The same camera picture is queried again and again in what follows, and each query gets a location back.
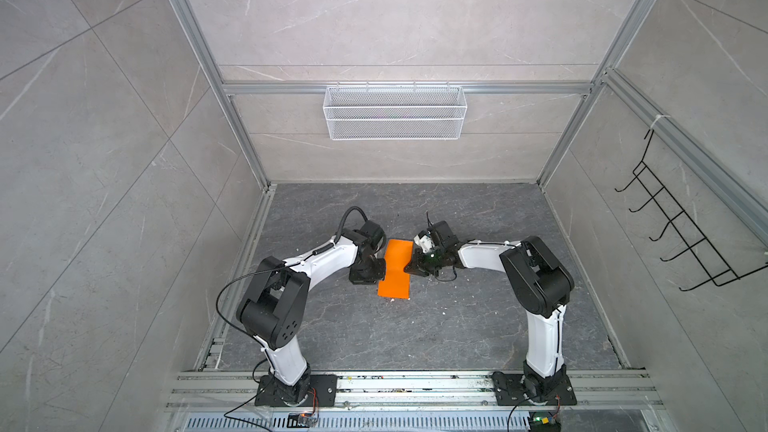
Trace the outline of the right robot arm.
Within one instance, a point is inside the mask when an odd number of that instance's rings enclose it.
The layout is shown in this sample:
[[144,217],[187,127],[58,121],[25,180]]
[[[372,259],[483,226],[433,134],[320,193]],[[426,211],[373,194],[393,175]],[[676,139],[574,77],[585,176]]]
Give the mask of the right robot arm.
[[526,398],[544,403],[567,387],[563,357],[563,322],[575,282],[570,272],[538,236],[521,241],[471,240],[439,244],[425,235],[414,239],[404,271],[422,277],[441,269],[488,269],[506,274],[514,296],[525,309],[528,350],[521,387]]

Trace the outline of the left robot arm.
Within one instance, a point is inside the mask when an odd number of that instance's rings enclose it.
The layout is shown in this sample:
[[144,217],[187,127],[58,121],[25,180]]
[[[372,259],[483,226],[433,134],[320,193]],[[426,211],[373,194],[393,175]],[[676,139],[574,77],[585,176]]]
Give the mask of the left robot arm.
[[311,366],[298,342],[309,292],[344,269],[355,283],[377,283],[385,274],[385,260],[377,256],[385,244],[381,231],[345,229],[311,251],[259,264],[236,319],[265,354],[270,385],[282,402],[298,405],[310,393]]

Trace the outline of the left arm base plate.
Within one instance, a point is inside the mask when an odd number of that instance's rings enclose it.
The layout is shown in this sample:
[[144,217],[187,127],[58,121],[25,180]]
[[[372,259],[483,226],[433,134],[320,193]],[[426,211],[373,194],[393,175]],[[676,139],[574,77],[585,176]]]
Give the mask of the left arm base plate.
[[305,374],[294,385],[286,385],[274,375],[259,379],[255,406],[312,406],[332,407],[337,394],[338,376],[333,374]]

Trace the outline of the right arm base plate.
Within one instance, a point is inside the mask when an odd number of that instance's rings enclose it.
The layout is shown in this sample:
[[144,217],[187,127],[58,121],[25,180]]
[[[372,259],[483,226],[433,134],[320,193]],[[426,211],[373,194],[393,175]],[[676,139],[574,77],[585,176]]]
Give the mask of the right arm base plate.
[[491,374],[492,389],[499,406],[530,403],[547,406],[574,406],[578,403],[570,378],[563,369],[542,378],[535,372]]

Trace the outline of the aluminium mounting rail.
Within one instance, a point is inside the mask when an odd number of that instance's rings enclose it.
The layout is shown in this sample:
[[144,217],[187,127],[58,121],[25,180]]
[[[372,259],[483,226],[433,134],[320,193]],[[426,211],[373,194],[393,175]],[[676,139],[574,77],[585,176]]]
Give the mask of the aluminium mounting rail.
[[[327,411],[654,410],[663,406],[649,375],[640,370],[571,371],[545,398],[525,399],[517,373],[491,371],[335,371],[313,378],[303,405]],[[268,378],[247,372],[186,372],[172,382],[168,410],[214,411],[249,401],[283,406]]]

